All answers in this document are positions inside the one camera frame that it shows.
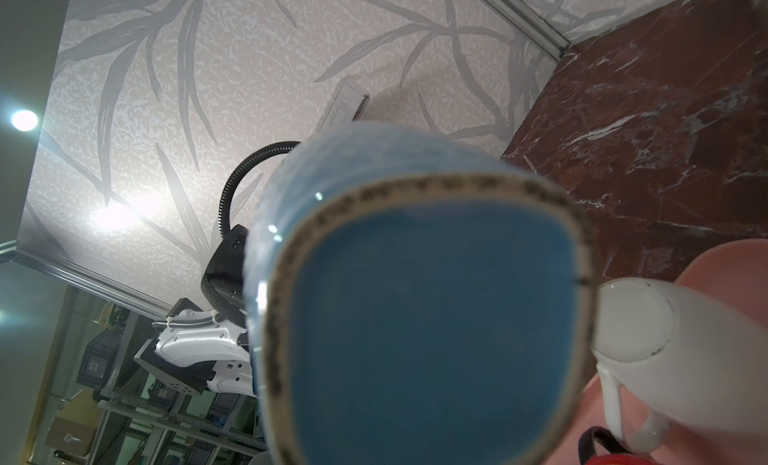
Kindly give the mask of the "blue flower mug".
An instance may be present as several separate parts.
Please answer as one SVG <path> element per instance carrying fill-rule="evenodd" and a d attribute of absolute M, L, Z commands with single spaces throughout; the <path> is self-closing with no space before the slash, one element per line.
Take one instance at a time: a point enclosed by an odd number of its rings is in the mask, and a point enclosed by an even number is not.
<path fill-rule="evenodd" d="M 559 185 L 356 122 L 289 152 L 247 238 L 254 389 L 277 464 L 538 464 L 575 414 L 596 236 Z"/>

